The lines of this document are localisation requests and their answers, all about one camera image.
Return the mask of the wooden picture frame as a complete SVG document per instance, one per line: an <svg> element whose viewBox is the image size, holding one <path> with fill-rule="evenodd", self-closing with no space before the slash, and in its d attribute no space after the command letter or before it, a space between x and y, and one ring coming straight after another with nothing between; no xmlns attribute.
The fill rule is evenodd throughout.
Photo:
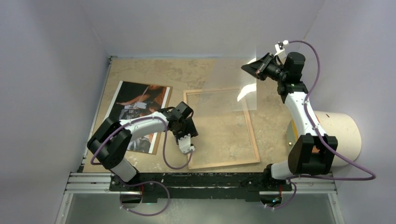
<svg viewBox="0 0 396 224"><path fill-rule="evenodd" d="M240 97L238 87L185 90L184 101L194 110L198 137L190 170L229 168L260 163L250 111L256 100Z"/></svg>

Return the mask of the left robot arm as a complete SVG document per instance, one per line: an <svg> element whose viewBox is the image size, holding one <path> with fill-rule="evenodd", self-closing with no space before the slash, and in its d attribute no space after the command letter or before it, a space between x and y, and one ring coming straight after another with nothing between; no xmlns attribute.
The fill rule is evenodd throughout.
<svg viewBox="0 0 396 224"><path fill-rule="evenodd" d="M195 150L191 139L198 136L193 114L193 109L182 101L135 119L108 117L87 142L93 154L91 164L111 171L126 190L133 191L139 186L139 178L138 170L125 158L129 144L150 134L172 132L180 151L191 154Z"/></svg>

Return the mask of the clear acrylic sheet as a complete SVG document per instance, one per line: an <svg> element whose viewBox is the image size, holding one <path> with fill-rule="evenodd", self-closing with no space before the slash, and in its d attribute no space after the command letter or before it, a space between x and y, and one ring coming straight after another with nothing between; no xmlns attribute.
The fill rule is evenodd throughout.
<svg viewBox="0 0 396 224"><path fill-rule="evenodd" d="M197 99L195 112L199 116L219 115L229 112L256 110L257 82L241 66L257 61L255 45L229 50L218 57ZM283 64L286 58L278 58Z"/></svg>

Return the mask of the glossy photo print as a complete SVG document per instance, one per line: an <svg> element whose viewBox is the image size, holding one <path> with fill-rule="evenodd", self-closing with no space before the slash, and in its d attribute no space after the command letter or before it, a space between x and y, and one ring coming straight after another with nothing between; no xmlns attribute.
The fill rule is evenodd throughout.
<svg viewBox="0 0 396 224"><path fill-rule="evenodd" d="M120 81L105 118L118 119L123 125L132 119L149 115L168 106L171 92L171 86ZM159 137L159 133L152 133L131 140L127 150L156 154Z"/></svg>

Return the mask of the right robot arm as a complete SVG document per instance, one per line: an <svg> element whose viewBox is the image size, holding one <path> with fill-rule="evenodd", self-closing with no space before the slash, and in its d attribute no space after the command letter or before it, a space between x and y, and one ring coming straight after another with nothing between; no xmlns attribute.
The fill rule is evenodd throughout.
<svg viewBox="0 0 396 224"><path fill-rule="evenodd" d="M326 175L329 173L338 140L329 136L318 121L308 97L308 89L301 81L305 56L291 52L280 64L276 56L267 53L263 58L245 64L243 71L258 80L270 78L277 82L277 93L292 116L296 142L287 160L269 165L271 171L262 177L263 186L273 190L281 180L299 175Z"/></svg>

